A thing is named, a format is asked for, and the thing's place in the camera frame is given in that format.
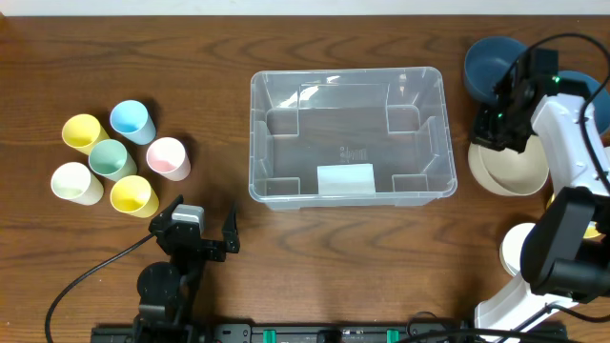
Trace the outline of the clear plastic storage bin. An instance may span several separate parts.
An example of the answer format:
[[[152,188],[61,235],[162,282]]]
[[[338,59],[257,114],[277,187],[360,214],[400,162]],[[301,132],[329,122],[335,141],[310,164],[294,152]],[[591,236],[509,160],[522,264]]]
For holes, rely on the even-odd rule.
[[[317,167],[372,164],[376,193],[320,195]],[[251,79],[249,194],[272,210],[422,206],[458,187],[433,67],[260,71]]]

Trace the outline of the dark blue bowl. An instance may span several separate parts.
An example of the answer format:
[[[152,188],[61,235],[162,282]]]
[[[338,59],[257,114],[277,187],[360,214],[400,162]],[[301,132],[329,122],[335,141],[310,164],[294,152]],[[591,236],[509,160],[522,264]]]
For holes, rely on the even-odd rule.
[[[477,41],[466,53],[463,82],[478,102],[495,106],[495,85],[527,47],[507,36],[490,36]]]
[[[559,76],[584,82],[590,92],[595,91],[600,85],[600,83],[596,79],[579,71],[560,71]],[[606,89],[603,89],[600,94],[597,95],[596,98],[593,100],[593,105],[595,107],[594,118],[600,136],[605,135],[606,132],[609,130],[609,104],[610,95]]]

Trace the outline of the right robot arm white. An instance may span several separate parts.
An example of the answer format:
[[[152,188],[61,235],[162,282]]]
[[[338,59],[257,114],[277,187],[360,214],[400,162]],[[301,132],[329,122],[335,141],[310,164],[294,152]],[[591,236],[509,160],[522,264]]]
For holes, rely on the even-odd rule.
[[[595,221],[609,232],[609,161],[595,123],[596,94],[559,76],[559,54],[531,47],[495,87],[497,103],[476,117],[473,143],[524,151],[536,135],[555,199],[526,236],[516,276],[475,309],[488,342],[511,342],[557,311],[609,294],[609,244],[584,234]]]

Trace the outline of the white small bowl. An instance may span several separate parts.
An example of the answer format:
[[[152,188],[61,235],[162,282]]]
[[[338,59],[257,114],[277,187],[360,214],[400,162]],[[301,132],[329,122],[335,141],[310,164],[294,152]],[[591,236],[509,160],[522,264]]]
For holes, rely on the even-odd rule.
[[[511,228],[503,237],[499,247],[499,260],[503,269],[511,276],[520,272],[520,255],[524,241],[535,223],[521,223]]]

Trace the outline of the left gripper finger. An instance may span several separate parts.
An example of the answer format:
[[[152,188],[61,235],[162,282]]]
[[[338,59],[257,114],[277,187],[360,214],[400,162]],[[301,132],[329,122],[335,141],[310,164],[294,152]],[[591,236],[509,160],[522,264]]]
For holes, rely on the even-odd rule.
[[[151,220],[152,227],[170,227],[173,224],[172,214],[173,211],[184,202],[184,197],[179,194],[174,201],[157,216]]]
[[[228,253],[239,253],[240,250],[236,215],[237,206],[235,203],[233,203],[221,230],[223,242],[225,244],[225,251]]]

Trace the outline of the yellow small bowl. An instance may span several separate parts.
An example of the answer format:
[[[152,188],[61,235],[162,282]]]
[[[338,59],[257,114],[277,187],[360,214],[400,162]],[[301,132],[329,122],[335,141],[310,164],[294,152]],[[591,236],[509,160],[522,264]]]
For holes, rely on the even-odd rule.
[[[546,203],[545,209],[548,210],[551,206],[551,204],[553,203],[553,201],[555,200],[555,196],[552,194],[551,197],[549,198],[549,200]],[[593,239],[596,237],[601,236],[601,233],[598,231],[598,226],[597,226],[597,222],[595,221],[591,221],[588,224],[588,227],[583,235],[584,239]]]

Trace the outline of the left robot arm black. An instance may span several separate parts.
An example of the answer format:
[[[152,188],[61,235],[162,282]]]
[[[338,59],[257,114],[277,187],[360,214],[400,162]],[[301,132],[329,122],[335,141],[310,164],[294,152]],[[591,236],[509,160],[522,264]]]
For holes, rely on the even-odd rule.
[[[207,329],[192,319],[193,305],[204,269],[238,253],[240,242],[232,205],[220,240],[204,239],[204,209],[186,205],[179,195],[157,216],[149,232],[170,258],[146,267],[138,276],[140,295],[134,320],[135,342],[202,342]]]

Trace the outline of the beige large bowl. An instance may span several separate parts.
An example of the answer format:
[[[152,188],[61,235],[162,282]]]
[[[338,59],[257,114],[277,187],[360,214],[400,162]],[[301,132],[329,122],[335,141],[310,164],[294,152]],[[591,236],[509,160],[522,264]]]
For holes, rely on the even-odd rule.
[[[501,196],[532,195],[549,176],[542,144],[534,135],[528,139],[524,152],[494,151],[471,143],[468,164],[481,187]]]

